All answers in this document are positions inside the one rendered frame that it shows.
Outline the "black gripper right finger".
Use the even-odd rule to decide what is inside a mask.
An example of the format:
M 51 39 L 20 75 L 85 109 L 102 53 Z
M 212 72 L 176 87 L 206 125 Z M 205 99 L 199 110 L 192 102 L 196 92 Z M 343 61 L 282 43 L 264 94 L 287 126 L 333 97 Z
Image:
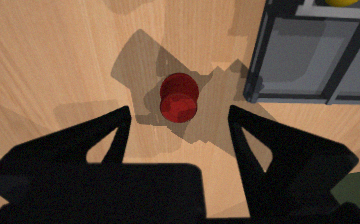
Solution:
M 330 191 L 359 163 L 344 144 L 230 105 L 228 125 L 250 217 L 268 216 L 290 192 Z M 264 172 L 242 127 L 268 147 Z

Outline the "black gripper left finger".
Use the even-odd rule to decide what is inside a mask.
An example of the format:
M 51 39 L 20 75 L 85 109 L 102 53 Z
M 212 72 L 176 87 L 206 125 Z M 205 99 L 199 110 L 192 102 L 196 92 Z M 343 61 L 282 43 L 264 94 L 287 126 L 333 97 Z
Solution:
M 117 127 L 101 162 L 122 163 L 131 126 L 129 106 L 100 117 L 15 145 L 2 159 L 87 162 L 87 153 Z

